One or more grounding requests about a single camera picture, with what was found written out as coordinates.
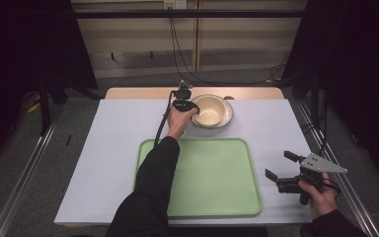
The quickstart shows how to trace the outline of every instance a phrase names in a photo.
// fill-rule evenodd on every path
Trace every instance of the black curtain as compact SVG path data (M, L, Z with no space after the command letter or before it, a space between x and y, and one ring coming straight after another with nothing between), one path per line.
M0 0L0 145L15 123L22 97L49 85L97 88L69 0Z

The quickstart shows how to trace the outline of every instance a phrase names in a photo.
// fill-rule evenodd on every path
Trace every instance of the wooden table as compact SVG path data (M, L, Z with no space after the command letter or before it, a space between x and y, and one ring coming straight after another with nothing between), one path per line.
M124 87L111 88L106 99L168 99L177 87ZM235 100L284 99L281 90L275 87L194 87L191 97L213 94L219 97L232 97Z

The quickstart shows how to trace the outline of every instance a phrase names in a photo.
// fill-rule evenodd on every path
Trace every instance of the person's left hand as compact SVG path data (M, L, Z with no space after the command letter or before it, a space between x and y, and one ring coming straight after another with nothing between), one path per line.
M172 136L178 140L183 135L184 129L189 125L191 117L195 115L196 112L196 108L192 108L192 110L188 112L180 112L171 106L171 111L168 115L168 136Z

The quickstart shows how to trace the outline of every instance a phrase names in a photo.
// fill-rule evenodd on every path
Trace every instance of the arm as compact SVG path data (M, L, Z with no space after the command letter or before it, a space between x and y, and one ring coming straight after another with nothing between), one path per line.
M119 206L106 236L168 236L168 204L180 154L178 139L196 109L171 109L168 135L146 156L135 188Z
M330 181L328 174L324 173L322 175L324 183L329 185ZM333 189L322 186L319 192L314 186L306 182L300 181L298 185L311 196L309 206L313 217L312 229L315 236L366 236L360 229L349 222L340 211L338 211L335 202L335 191Z

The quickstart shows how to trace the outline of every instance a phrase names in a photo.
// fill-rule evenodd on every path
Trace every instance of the gray carpet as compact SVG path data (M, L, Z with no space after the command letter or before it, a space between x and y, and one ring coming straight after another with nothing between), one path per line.
M276 73L275 77L280 76L280 73L281 71ZM208 81L235 83L226 84L226 86L271 86L271 83L237 84L259 82L268 78L269 70L263 69L211 71L200 72L196 75ZM181 79L177 73L99 79L100 89L95 92L104 95L110 87L177 86ZM212 84L203 82L195 82L193 85L212 86ZM304 124L305 121L298 110L298 104L302 101L292 99L291 88L284 88L282 91L284 96L290 100L299 123ZM107 226L66 228L52 223L99 104L75 91L67 90L66 93L69 96L69 101L63 109L60 121L57 123L48 147L39 161L33 179L6 236L103 236L107 230ZM52 110L57 107L57 105L52 105ZM8 137L7 143L1 149L0 209L23 172L37 144L39 131L39 111L33 114L21 113L14 132ZM310 132L306 132L305 137L312 151L318 152L319 147L316 146ZM328 108L329 144L341 165L349 170L347 174L349 180L379 229L379 170L372 164L365 148L355 144L350 137L350 131L330 104ZM338 199L338 205L350 220L356 222L344 197ZM296 225L272 226L266 230L270 237L300 236L299 226ZM261 237L266 236L266 233L261 229L251 229L250 232L244 232L244 236Z

